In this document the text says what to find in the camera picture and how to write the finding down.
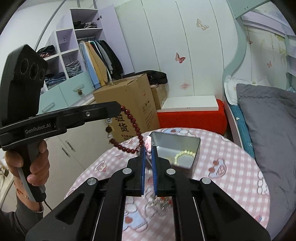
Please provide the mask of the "person's dark sleeve forearm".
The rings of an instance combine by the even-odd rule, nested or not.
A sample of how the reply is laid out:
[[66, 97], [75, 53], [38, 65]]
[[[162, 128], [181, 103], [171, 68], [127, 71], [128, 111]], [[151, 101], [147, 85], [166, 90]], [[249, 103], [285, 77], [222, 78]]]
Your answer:
[[29, 209], [16, 197], [16, 210], [4, 212], [1, 210], [1, 240], [25, 240], [28, 231], [42, 220], [43, 204], [37, 203], [38, 211]]

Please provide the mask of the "person's left hand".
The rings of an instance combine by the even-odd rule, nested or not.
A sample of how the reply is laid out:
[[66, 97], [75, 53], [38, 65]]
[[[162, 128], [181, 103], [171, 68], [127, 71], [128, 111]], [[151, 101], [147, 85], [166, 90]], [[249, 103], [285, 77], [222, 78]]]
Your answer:
[[[30, 166], [31, 174], [27, 177], [27, 181], [33, 186], [45, 185], [49, 178], [50, 163], [48, 160], [49, 151], [44, 140], [39, 142], [39, 154], [37, 158], [32, 161]], [[23, 166], [23, 158], [17, 152], [6, 151], [4, 156], [10, 172], [14, 176], [14, 184], [16, 189], [16, 196], [18, 199], [30, 210], [35, 212], [42, 212], [43, 206], [41, 203], [30, 201], [29, 194], [25, 190], [23, 183], [18, 174], [18, 168]]]

